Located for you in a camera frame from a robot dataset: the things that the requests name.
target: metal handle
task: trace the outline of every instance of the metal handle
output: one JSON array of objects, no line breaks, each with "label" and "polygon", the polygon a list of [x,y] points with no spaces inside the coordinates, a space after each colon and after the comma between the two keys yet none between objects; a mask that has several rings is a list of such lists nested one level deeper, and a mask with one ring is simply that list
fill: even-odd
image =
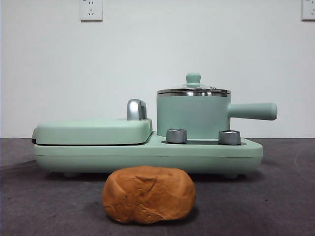
[{"label": "metal handle", "polygon": [[147,118],[147,105],[139,99],[131,99],[127,104],[127,120],[141,120]]}]

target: gray carpet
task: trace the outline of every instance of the gray carpet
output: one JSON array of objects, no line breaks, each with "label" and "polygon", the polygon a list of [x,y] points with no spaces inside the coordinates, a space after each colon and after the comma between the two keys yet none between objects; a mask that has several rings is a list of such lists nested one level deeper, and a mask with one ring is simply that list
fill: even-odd
[{"label": "gray carpet", "polygon": [[65,178],[40,169],[30,139],[1,139],[2,236],[314,236],[315,139],[252,139],[264,146],[258,171],[236,180],[190,175],[188,218],[122,225],[103,211],[108,174]]}]

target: electrical outlet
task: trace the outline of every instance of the electrical outlet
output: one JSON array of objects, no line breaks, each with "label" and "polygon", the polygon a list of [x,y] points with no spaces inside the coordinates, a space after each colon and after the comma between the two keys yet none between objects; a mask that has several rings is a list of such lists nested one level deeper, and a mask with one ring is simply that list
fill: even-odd
[{"label": "electrical outlet", "polygon": [[315,0],[302,0],[302,21],[315,21]]},{"label": "electrical outlet", "polygon": [[103,2],[102,0],[80,0],[81,21],[102,21]]}]

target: metal knob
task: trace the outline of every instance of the metal knob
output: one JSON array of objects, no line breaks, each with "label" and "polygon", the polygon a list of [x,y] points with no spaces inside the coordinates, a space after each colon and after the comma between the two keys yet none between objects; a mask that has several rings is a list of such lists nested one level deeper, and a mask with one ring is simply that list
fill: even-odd
[{"label": "metal knob", "polygon": [[237,130],[219,131],[219,144],[239,145],[241,144],[241,134]]},{"label": "metal knob", "polygon": [[187,142],[187,130],[168,129],[166,131],[166,141],[172,144],[184,144]]}]

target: bread loaf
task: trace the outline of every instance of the bread loaf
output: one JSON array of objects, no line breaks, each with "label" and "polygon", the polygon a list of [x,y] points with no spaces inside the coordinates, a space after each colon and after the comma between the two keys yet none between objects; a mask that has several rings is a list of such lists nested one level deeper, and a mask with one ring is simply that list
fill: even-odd
[{"label": "bread loaf", "polygon": [[186,217],[194,206],[195,187],[180,169],[131,167],[108,177],[102,200],[114,220],[151,224]]}]

